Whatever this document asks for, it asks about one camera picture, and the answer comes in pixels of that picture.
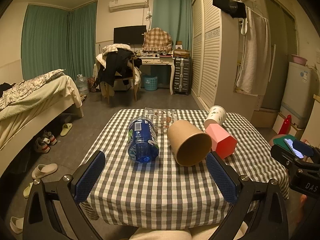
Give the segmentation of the blue laundry basket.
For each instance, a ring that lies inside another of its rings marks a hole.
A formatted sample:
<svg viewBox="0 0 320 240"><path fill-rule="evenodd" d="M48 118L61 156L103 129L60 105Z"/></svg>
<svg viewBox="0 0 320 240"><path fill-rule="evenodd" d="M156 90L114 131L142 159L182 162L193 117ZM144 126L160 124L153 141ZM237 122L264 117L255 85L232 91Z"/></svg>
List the blue laundry basket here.
<svg viewBox="0 0 320 240"><path fill-rule="evenodd" d="M153 75L143 76L144 89L147 91L155 91L158 88L158 77Z"/></svg>

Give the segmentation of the green curtain left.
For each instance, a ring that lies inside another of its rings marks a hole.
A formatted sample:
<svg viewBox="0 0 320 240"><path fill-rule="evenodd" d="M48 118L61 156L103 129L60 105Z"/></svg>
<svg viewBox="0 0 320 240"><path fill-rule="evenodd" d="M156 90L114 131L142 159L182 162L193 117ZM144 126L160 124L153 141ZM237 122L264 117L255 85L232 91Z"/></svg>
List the green curtain left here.
<svg viewBox="0 0 320 240"><path fill-rule="evenodd" d="M21 64L25 80L56 69L72 79L93 75L97 2L75 10L30 4L24 17Z"/></svg>

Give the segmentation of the black hanging bag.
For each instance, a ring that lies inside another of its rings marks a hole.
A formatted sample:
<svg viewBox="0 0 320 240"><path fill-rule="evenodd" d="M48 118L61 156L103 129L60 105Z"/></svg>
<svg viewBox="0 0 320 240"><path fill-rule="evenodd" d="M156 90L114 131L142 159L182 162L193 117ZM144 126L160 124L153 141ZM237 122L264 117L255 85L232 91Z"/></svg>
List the black hanging bag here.
<svg viewBox="0 0 320 240"><path fill-rule="evenodd" d="M246 18L246 6L235 0L213 0L213 6L229 14L232 18Z"/></svg>

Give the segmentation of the clear glass cup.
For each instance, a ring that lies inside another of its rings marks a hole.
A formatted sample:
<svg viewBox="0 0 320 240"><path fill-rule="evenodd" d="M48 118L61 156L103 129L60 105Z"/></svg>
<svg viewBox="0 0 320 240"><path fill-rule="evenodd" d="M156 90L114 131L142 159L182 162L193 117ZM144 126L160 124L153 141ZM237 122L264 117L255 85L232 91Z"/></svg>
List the clear glass cup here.
<svg viewBox="0 0 320 240"><path fill-rule="evenodd" d="M149 118L156 132L166 133L169 127L178 120L176 110L145 108L144 116Z"/></svg>

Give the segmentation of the pink hexagonal cup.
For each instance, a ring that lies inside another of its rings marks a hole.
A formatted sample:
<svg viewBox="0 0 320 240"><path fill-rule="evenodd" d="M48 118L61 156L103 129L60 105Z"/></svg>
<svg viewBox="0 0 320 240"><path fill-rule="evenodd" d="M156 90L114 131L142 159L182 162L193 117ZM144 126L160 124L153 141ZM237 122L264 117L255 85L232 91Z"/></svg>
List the pink hexagonal cup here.
<svg viewBox="0 0 320 240"><path fill-rule="evenodd" d="M205 132L211 137L212 151L216 152L221 159L225 159L234 153L238 141L222 126L209 124Z"/></svg>

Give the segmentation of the white desk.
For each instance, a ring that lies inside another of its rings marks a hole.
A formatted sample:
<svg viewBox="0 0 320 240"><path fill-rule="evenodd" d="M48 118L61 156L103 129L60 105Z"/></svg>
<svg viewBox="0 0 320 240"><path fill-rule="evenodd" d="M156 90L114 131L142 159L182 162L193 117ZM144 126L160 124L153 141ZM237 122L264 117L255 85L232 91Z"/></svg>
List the white desk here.
<svg viewBox="0 0 320 240"><path fill-rule="evenodd" d="M144 65L164 65L170 66L170 83L169 90L170 94L173 95L173 83L174 83L174 75L175 75L175 58L174 57L139 57L142 60L142 64Z"/></svg>

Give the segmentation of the smartphone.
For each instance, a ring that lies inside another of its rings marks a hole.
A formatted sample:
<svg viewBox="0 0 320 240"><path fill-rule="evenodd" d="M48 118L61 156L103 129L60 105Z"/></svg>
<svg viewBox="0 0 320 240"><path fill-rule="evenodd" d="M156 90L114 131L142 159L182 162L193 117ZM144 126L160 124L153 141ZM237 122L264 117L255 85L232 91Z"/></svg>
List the smartphone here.
<svg viewBox="0 0 320 240"><path fill-rule="evenodd" d="M285 144L288 146L288 148L290 149L290 151L299 159L303 159L304 155L298 151L297 149L294 148L293 146L293 140L289 139L289 138L285 138L283 139L283 141L285 142Z"/></svg>

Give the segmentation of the bed with beige bedding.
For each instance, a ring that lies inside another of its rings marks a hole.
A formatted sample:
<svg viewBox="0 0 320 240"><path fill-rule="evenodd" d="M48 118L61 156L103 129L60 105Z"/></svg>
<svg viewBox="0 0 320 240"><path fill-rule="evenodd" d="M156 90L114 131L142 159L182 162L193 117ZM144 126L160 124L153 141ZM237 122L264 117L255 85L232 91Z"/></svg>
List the bed with beige bedding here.
<svg viewBox="0 0 320 240"><path fill-rule="evenodd" d="M80 93L68 75L54 77L56 73L35 81L18 84L28 95L1 109L1 174L19 154L20 150L47 124L72 107L71 113L83 117Z"/></svg>

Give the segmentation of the green slipper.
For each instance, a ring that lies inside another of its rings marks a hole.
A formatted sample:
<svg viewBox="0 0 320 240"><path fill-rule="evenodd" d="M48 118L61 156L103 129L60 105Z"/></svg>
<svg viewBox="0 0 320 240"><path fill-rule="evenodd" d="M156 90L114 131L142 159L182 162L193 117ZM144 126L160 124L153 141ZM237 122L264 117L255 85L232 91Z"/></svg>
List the green slipper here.
<svg viewBox="0 0 320 240"><path fill-rule="evenodd" d="M62 131L60 133L60 136L61 137L64 137L68 134L68 132L72 129L73 127L73 124L72 123L65 123L63 124L62 126Z"/></svg>

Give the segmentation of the white refrigerator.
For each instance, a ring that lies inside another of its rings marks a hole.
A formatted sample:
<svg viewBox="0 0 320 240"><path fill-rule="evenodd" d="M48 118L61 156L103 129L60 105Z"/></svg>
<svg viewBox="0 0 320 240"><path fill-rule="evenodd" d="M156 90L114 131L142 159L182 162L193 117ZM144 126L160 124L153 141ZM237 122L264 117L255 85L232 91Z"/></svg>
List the white refrigerator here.
<svg viewBox="0 0 320 240"><path fill-rule="evenodd" d="M283 116L290 115L291 123L296 127L306 127L312 111L313 96L318 92L317 70L290 62L280 113Z"/></svg>

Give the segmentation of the white floral paper cup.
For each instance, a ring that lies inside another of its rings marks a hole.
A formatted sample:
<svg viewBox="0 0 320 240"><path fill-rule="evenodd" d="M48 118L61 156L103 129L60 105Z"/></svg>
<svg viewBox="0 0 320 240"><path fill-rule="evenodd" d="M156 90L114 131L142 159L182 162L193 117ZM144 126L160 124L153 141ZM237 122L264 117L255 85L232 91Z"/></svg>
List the white floral paper cup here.
<svg viewBox="0 0 320 240"><path fill-rule="evenodd" d="M208 116L204 121L204 127L207 128L210 124L219 124L220 126L227 119L227 113L221 106L212 106L208 112Z"/></svg>

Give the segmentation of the red bottle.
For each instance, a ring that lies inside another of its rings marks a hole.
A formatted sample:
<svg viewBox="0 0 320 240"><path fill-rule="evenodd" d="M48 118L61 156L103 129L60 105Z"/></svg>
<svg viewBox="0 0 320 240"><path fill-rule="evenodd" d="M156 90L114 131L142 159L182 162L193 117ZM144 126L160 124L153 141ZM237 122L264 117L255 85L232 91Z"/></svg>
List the red bottle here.
<svg viewBox="0 0 320 240"><path fill-rule="evenodd" d="M284 119L283 124L282 124L278 134L289 134L289 131L291 129L291 120L292 120L292 116L289 114Z"/></svg>

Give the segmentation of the hanging white towel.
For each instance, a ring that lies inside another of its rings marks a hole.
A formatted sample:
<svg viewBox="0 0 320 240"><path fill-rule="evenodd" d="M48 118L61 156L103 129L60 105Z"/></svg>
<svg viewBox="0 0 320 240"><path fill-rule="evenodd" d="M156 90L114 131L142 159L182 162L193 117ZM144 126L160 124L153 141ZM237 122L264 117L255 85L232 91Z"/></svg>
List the hanging white towel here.
<svg viewBox="0 0 320 240"><path fill-rule="evenodd" d="M247 94L264 95L271 69L269 21L246 7L241 33L244 35L244 47L236 88Z"/></svg>

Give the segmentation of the white slipper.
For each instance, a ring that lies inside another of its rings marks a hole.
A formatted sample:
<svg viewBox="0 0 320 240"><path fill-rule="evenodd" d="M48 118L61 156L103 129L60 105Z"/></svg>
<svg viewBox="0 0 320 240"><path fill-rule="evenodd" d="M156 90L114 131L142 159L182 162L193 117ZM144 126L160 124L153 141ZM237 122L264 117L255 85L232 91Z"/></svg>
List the white slipper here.
<svg viewBox="0 0 320 240"><path fill-rule="evenodd" d="M15 234L19 235L19 234L21 234L23 232L23 223L24 223L24 218L23 217L22 218L17 218L17 217L12 216L10 218L9 225L10 225L11 230Z"/></svg>
<svg viewBox="0 0 320 240"><path fill-rule="evenodd" d="M56 163L52 163L48 165L39 164L37 167L34 168L31 176L33 180L41 179L43 177L46 177L48 175L55 173L57 169L58 169L58 165Z"/></svg>

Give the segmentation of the checkered tablecloth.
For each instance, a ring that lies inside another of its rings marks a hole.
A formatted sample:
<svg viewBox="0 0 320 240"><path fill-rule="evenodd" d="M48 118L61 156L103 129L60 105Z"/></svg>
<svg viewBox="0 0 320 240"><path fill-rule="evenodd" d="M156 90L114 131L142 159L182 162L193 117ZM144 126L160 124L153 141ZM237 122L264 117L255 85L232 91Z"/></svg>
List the checkered tablecloth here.
<svg viewBox="0 0 320 240"><path fill-rule="evenodd" d="M119 110L99 134L87 157L102 151L106 164L81 207L90 219L147 229L182 230L221 222L231 206L223 199L206 163L178 165L166 131L157 133L160 151L155 161L141 164L129 157L129 124L144 113L143 109ZM228 113L223 125L238 142L226 164L253 181L276 179L281 194L288 198L287 172L271 157L263 136L238 113Z"/></svg>

